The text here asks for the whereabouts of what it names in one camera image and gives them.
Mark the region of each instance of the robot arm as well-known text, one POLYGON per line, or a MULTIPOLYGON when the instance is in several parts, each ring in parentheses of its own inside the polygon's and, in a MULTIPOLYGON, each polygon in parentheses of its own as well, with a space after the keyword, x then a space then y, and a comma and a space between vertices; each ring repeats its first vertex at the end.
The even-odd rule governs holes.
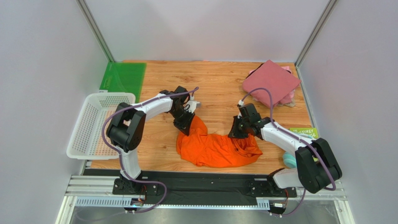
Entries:
POLYGON ((174 117, 174 126, 185 135, 189 135, 189 129, 194 110, 200 106, 198 101, 193 100, 189 93, 175 96, 176 93, 187 92, 179 86, 175 91, 161 91, 155 97, 138 103, 118 105, 116 112, 130 107, 123 113, 116 114, 107 128, 107 137, 111 143, 121 152, 124 170, 121 174, 127 178, 124 171, 134 179, 141 173, 138 165, 137 146, 140 144, 145 122, 161 113, 170 113, 174 117))
POLYGON ((253 104, 239 105, 240 115, 234 117, 229 133, 230 138, 246 138, 249 134, 274 143, 296 157, 297 168, 281 169, 270 174, 274 188, 304 187, 316 193, 331 184, 326 171, 319 162, 314 161, 315 154, 304 142, 311 142, 334 180, 341 178, 341 169, 328 142, 322 138, 311 140, 281 127, 271 119, 261 118, 253 104))

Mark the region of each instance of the basket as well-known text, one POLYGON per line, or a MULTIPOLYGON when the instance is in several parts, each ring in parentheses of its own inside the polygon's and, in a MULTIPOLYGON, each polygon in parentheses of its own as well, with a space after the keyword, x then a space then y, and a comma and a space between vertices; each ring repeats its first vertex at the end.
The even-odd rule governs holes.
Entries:
POLYGON ((89 95, 83 104, 73 129, 66 154, 79 160, 109 160, 118 158, 117 152, 102 140, 101 128, 115 112, 118 104, 133 104, 135 96, 125 92, 102 92, 89 95))

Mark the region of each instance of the pink towel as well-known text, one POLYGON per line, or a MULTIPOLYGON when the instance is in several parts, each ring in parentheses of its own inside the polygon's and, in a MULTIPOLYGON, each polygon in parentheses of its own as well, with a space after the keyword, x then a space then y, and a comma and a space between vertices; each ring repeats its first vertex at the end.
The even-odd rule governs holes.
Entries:
MULTIPOLYGON (((290 70, 290 67, 289 67, 289 66, 281 66, 281 68, 284 69, 284 70, 286 70, 286 71, 289 71, 290 74, 291 74, 291 70, 290 70)), ((280 103, 280 104, 288 104, 288 103, 291 103, 293 97, 294 97, 294 90, 291 91, 291 92, 289 92, 289 94, 287 94, 285 97, 283 97, 283 99, 282 99, 281 101, 279 101, 278 103, 280 103)))
MULTIPOLYGON (((274 105, 276 105, 278 103, 291 102, 291 92, 300 82, 291 73, 268 60, 245 79, 242 87, 246 92, 258 87, 267 88, 272 94, 274 105)), ((267 107, 270 107, 270 98, 267 92, 255 91, 251 95, 267 107)))

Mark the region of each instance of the white wall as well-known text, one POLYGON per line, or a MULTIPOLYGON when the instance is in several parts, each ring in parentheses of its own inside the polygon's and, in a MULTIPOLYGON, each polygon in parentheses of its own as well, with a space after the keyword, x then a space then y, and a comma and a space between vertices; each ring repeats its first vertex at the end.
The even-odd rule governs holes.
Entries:
POLYGON ((117 61, 293 62, 328 0, 87 0, 117 61))
POLYGON ((85 97, 107 60, 75 0, 0 1, 1 223, 54 223, 85 97))
POLYGON ((356 223, 397 223, 398 1, 339 1, 300 71, 356 223))

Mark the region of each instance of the wooden table surface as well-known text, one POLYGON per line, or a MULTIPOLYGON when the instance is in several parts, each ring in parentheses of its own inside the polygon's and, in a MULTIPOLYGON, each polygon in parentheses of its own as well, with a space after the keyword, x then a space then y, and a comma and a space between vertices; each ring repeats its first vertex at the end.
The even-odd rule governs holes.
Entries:
MULTIPOLYGON (((233 116, 239 113, 238 101, 246 94, 242 82, 250 70, 260 63, 241 62, 207 62, 207 61, 145 61, 147 68, 142 86, 140 100, 154 97, 159 91, 173 91, 177 86, 188 90, 199 86, 195 100, 202 107, 195 111, 207 125, 209 133, 228 134, 231 130, 233 116)), ((278 63, 290 66, 294 76, 297 72, 293 63, 278 63)), ((277 106, 274 108, 274 119, 285 128, 311 127, 303 92, 299 86, 295 91, 296 106, 277 106)), ((263 104, 248 97, 245 103, 254 103, 262 117, 269 116, 270 110, 263 104)), ((176 152, 178 130, 173 125, 170 114, 160 114, 145 123, 142 141, 138 147, 138 160, 142 170, 188 171, 269 174, 284 167, 279 147, 257 139, 263 152, 257 162, 238 168, 197 167, 182 160, 176 152)), ((119 160, 93 161, 91 168, 120 169, 119 160)))

